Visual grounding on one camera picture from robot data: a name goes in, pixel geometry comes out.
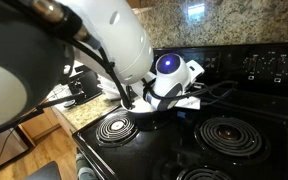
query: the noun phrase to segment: wire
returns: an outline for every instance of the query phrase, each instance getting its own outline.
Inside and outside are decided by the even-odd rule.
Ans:
[[[232,91],[233,91],[233,88],[227,90],[225,93],[223,93],[223,94],[220,95],[220,96],[215,96],[211,91],[209,91],[209,93],[210,93],[213,97],[215,97],[215,98],[217,98],[217,99],[215,99],[215,100],[213,100],[213,101],[211,101],[211,102],[201,102],[201,106],[209,106],[209,105],[212,105],[212,104],[214,104],[214,103],[216,103],[216,102],[218,102],[218,101],[220,101],[220,100],[223,100],[223,99],[226,98],[228,95],[230,95]]]
[[[11,132],[10,132],[10,133],[7,135],[7,137],[5,138],[4,143],[3,143],[3,146],[2,146],[2,149],[1,149],[1,151],[0,151],[0,159],[1,159],[1,157],[2,157],[2,154],[3,154],[3,152],[4,152],[4,149],[5,149],[5,146],[6,146],[6,143],[7,143],[8,139],[9,139],[9,137],[10,137],[11,134],[15,131],[15,128],[16,128],[16,127],[26,118],[26,116],[28,116],[30,113],[27,113],[25,116],[23,116],[23,117],[13,126]]]
[[[83,45],[82,43],[80,43],[79,41],[75,40],[75,39],[65,39],[66,42],[70,43],[71,45],[75,46],[77,49],[81,50],[82,52],[84,52],[85,54],[87,54],[88,56],[90,56],[92,59],[94,59],[99,65],[101,65],[103,68],[106,67],[106,65],[104,64],[104,61],[97,55],[95,54],[92,50],[90,50],[89,48],[87,48],[85,45]]]
[[[46,101],[50,100],[51,98],[56,98],[58,99],[58,94],[60,94],[61,92],[65,91],[65,90],[68,90],[68,88],[65,88],[65,87],[61,87],[61,90],[56,92],[55,90],[52,90],[51,92],[53,92],[54,94],[52,94],[49,98],[47,98]]]
[[[108,61],[106,53],[102,47],[99,49],[99,52],[103,58],[104,63],[109,64],[110,62]],[[116,77],[116,74],[114,73],[112,66],[107,66],[106,72],[107,72],[107,74],[109,74],[111,76],[112,80],[114,81],[114,83],[115,83],[115,85],[116,85],[116,87],[120,93],[120,96],[123,100],[124,107],[126,107],[127,109],[130,109],[132,107],[132,103],[131,103],[130,99],[128,98],[128,96],[126,95],[120,81]]]
[[[153,91],[152,88],[150,88],[148,91],[150,92],[150,94],[156,98],[156,99],[162,99],[162,100],[180,100],[180,99],[185,99],[185,98],[188,98],[188,97],[191,97],[191,96],[198,96],[198,95],[201,95],[201,94],[204,94],[206,92],[209,92],[215,88],[218,88],[222,85],[226,85],[226,84],[232,84],[232,89],[237,85],[237,82],[235,81],[222,81],[220,83],[217,83],[217,84],[214,84],[212,86],[206,86],[205,88],[203,89],[200,89],[200,90],[197,90],[197,91],[194,91],[194,92],[190,92],[190,93],[187,93],[185,95],[181,95],[181,96],[174,96],[174,97],[163,97],[163,96],[159,96],[157,94],[155,94],[155,92]]]

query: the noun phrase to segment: granite countertop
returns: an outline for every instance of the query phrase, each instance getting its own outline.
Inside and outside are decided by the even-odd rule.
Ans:
[[[85,104],[75,106],[71,109],[61,109],[60,112],[75,130],[79,130],[119,104],[120,101],[107,100],[105,95],[101,94]]]

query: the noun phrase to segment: wooden floor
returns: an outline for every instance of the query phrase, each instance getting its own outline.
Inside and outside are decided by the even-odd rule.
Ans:
[[[26,156],[0,171],[0,180],[24,179],[51,161],[58,164],[63,180],[77,179],[76,145],[62,128],[44,137]]]

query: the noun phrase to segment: black cable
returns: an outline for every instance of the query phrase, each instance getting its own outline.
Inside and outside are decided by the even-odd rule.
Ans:
[[[190,92],[190,93],[187,93],[185,95],[181,95],[181,96],[174,96],[174,97],[163,97],[163,96],[159,96],[157,94],[155,94],[155,92],[153,91],[152,88],[149,89],[149,92],[150,94],[156,98],[156,99],[162,99],[162,100],[180,100],[180,99],[185,99],[185,98],[189,98],[191,96],[198,96],[198,95],[201,95],[201,94],[204,94],[206,92],[209,92],[211,91],[212,89],[215,89],[215,88],[218,88],[222,85],[226,85],[226,84],[232,84],[232,88],[234,88],[237,84],[237,82],[235,81],[222,81],[220,83],[217,83],[217,84],[214,84],[214,85],[211,85],[211,86],[206,86],[205,88],[201,89],[201,90],[197,90],[197,91],[194,91],[194,92]]]
[[[108,61],[108,58],[106,56],[106,53],[103,49],[103,47],[101,47],[99,49],[99,52],[103,58],[103,61],[105,63],[106,66],[103,66],[106,70],[106,73],[109,74],[112,78],[112,80],[114,81],[119,93],[120,93],[120,96],[122,98],[122,101],[123,101],[123,105],[126,109],[130,109],[132,108],[132,103],[130,101],[130,99],[128,98],[128,96],[126,95],[123,87],[122,87],[122,84],[120,83],[120,81],[118,80],[116,74],[114,73],[114,70],[113,70],[113,66],[111,65],[111,63]]]
[[[106,64],[104,64],[104,61],[97,54],[95,54],[92,50],[87,48],[85,45],[83,45],[82,43],[80,43],[79,41],[77,41],[73,38],[65,39],[65,41],[70,43],[71,45],[73,45],[77,49],[81,50],[86,55],[90,56],[92,59],[94,59],[99,65],[101,65],[105,69]]]
[[[11,130],[11,132],[7,135],[7,137],[5,138],[4,140],[4,143],[3,143],[3,146],[2,146],[2,149],[0,151],[0,159],[2,157],[2,154],[4,152],[4,149],[5,149],[5,146],[6,146],[6,143],[7,143],[7,140],[9,139],[9,137],[11,136],[11,134],[13,134],[13,132],[15,131],[15,128],[25,119],[26,116],[28,116],[30,113],[26,114],[25,116],[23,116],[14,126],[13,126],[13,129]]]
[[[53,95],[51,95],[49,98],[47,98],[47,100],[46,101],[48,101],[48,100],[50,100],[51,98],[55,98],[56,97],[56,99],[58,99],[58,94],[60,94],[61,92],[63,92],[63,91],[65,91],[65,90],[67,90],[66,88],[61,88],[61,90],[59,91],[59,92],[57,92],[57,93],[55,93],[55,90],[52,90],[51,92],[53,92],[54,94]]]
[[[212,90],[208,91],[208,93],[215,98],[221,98],[222,96],[222,95],[218,96],[218,95],[213,94]]]
[[[132,101],[132,94],[131,94],[131,86],[127,85],[126,87],[127,97],[130,101]]]
[[[63,102],[71,101],[71,100],[75,100],[75,99],[79,99],[79,98],[82,98],[84,96],[85,96],[84,93],[73,94],[73,95],[70,95],[70,96],[66,96],[66,97],[63,97],[63,98],[60,98],[60,99],[56,99],[56,100],[53,100],[53,101],[48,101],[48,102],[45,102],[43,104],[40,104],[40,105],[38,105],[36,107],[36,109],[37,110],[41,110],[41,109],[44,109],[44,108],[47,108],[47,107],[54,106],[54,105],[59,104],[59,103],[63,103]]]
[[[209,105],[212,105],[212,104],[214,104],[214,103],[216,103],[216,102],[218,102],[218,101],[220,101],[220,100],[223,100],[223,99],[226,98],[228,95],[230,95],[232,91],[233,91],[233,88],[227,90],[225,93],[223,93],[223,94],[220,95],[220,96],[213,96],[213,95],[212,95],[213,97],[215,97],[215,98],[217,98],[217,99],[215,99],[215,100],[213,100],[213,101],[211,101],[211,102],[201,102],[201,106],[209,106]]]

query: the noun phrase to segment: stove control knob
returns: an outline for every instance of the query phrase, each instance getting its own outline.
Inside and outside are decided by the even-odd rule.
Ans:
[[[257,65],[256,65],[256,73],[259,74],[260,72],[265,70],[265,57],[258,58]]]
[[[272,57],[267,63],[267,70],[269,71],[270,74],[274,74],[276,71],[276,67],[277,67],[276,58]]]
[[[288,74],[288,58],[286,54],[282,54],[277,61],[276,75]]]
[[[245,58],[245,60],[243,61],[243,69],[245,70],[245,72],[254,74],[256,70],[257,58],[258,58],[257,54],[253,55],[253,57]]]
[[[257,60],[258,60],[257,54],[253,55],[253,57],[250,58],[250,61],[248,63],[249,64],[248,65],[249,72],[255,72]]]

